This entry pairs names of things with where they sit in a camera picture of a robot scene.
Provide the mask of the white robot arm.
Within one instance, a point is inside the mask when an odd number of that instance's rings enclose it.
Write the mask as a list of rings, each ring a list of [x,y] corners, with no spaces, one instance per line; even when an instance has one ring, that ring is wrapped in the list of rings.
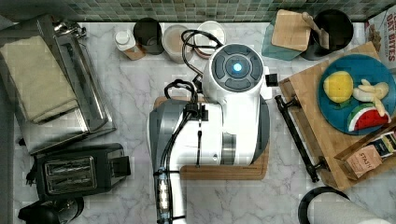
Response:
[[[148,116],[147,139],[158,224],[187,224],[180,170],[186,165],[249,166],[269,139],[269,111],[261,96],[262,57],[242,44],[211,55],[200,85],[176,79],[188,100],[167,96]]]

